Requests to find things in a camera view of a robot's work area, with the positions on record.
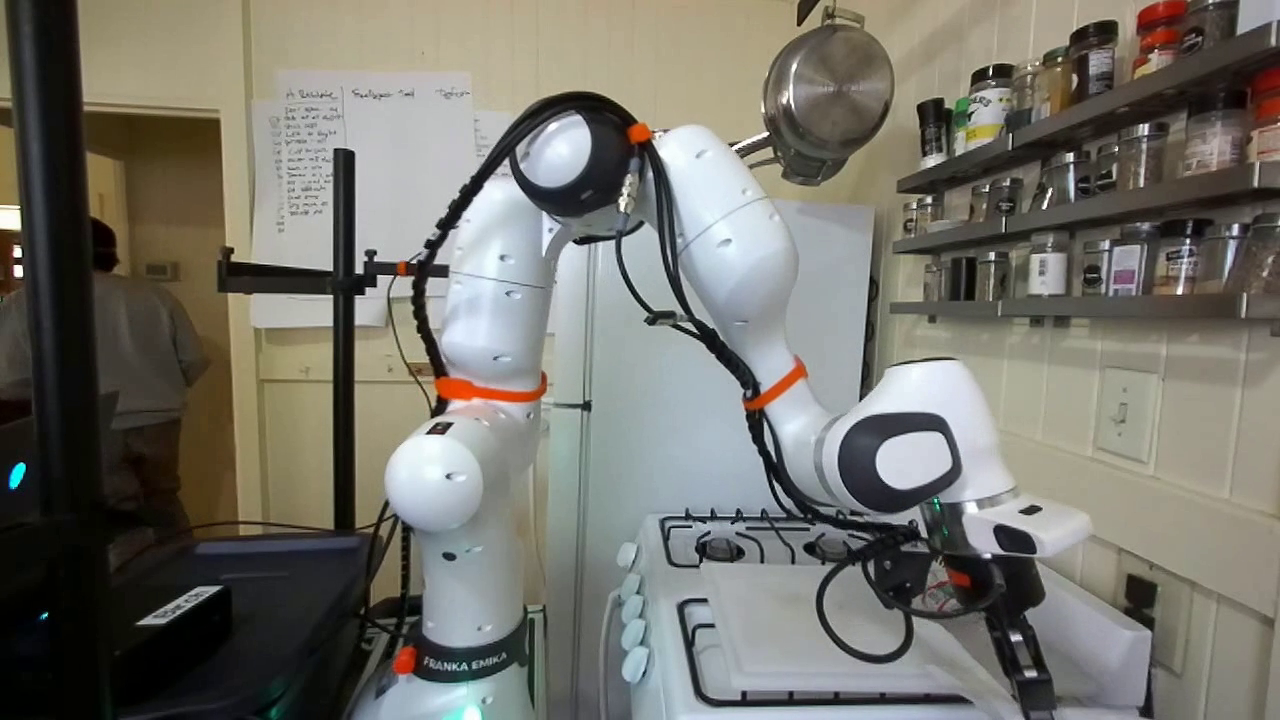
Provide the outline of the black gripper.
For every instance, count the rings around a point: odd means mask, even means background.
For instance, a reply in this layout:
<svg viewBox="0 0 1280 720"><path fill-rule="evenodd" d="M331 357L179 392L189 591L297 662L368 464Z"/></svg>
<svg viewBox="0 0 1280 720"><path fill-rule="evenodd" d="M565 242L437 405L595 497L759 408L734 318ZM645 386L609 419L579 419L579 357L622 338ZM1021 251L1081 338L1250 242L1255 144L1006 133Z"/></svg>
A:
<svg viewBox="0 0 1280 720"><path fill-rule="evenodd" d="M1043 599L1043 578L1022 555L955 555L920 536L896 536L871 561L871 591L924 619L986 616L994 659L1022 716L1057 713L1057 682L1035 622L1021 612Z"/></svg>

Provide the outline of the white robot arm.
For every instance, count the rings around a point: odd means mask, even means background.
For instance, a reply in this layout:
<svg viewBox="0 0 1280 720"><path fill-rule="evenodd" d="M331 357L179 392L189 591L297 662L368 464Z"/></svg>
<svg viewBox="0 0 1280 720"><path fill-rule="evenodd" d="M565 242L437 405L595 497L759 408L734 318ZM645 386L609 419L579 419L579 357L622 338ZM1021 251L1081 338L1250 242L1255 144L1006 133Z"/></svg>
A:
<svg viewBox="0 0 1280 720"><path fill-rule="evenodd" d="M524 108L437 218L444 304L420 313L432 416L397 444L385 493L422 561L413 668L356 702L359 720L531 720L524 679L524 553L513 489L531 471L561 260L577 242L645 238L669 296L641 301L649 343L592 337L592 375L633 458L657 426L684 436L669 467L609 485L617 503L681 499L747 448L772 497L863 530L924 542L986 574L978 608L1028 720L1051 679L1022 627L1035 562L1088 536L1088 515L1015 493L986 399L955 357L906 360L826 408L793 349L793 227L745 153L702 125L649 128L595 92Z"/></svg>

